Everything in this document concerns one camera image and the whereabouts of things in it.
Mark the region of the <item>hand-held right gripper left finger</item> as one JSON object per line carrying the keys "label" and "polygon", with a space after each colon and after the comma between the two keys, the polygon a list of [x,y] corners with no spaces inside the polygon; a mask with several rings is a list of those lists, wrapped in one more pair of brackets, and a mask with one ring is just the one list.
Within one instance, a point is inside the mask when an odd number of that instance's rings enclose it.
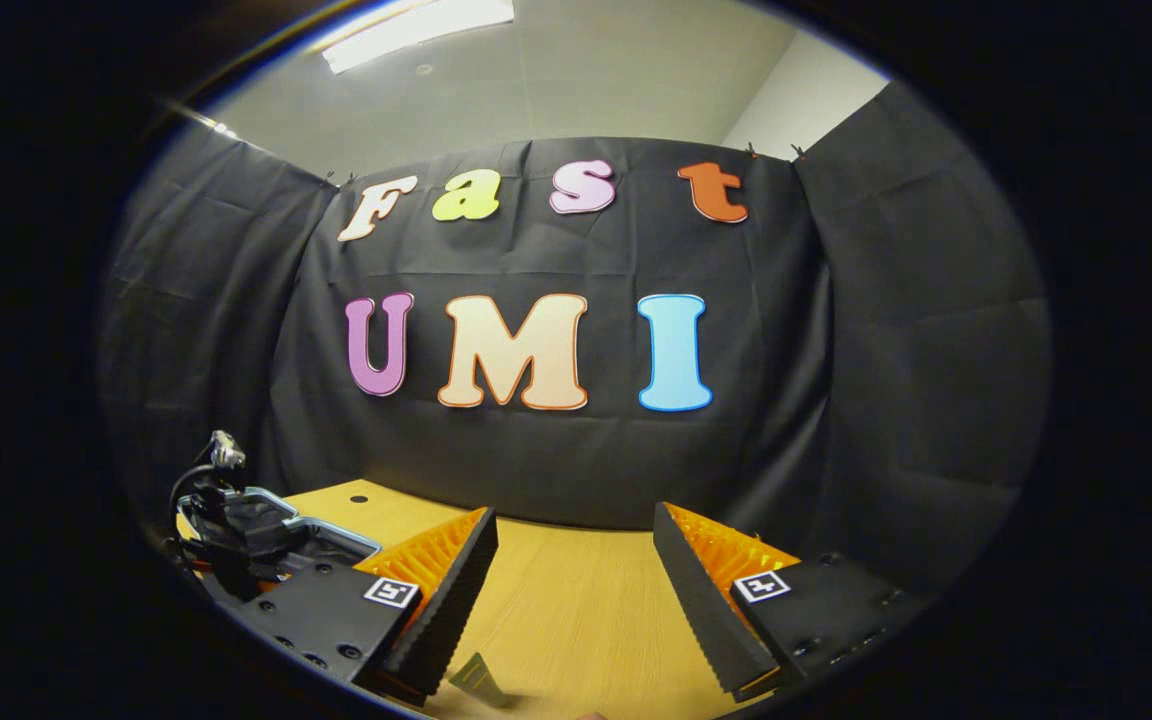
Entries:
{"label": "hand-held right gripper left finger", "polygon": [[480,507],[355,564],[308,561],[236,620],[344,685],[424,705],[438,692],[499,547]]}

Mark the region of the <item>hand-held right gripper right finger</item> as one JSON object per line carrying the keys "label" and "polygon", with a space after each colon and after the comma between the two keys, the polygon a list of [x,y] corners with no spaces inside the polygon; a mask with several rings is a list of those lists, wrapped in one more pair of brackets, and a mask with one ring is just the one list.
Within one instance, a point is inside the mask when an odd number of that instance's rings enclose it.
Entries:
{"label": "hand-held right gripper right finger", "polygon": [[829,679],[931,602],[842,553],[791,556],[673,503],[655,506],[652,535],[687,624],[735,702]]}

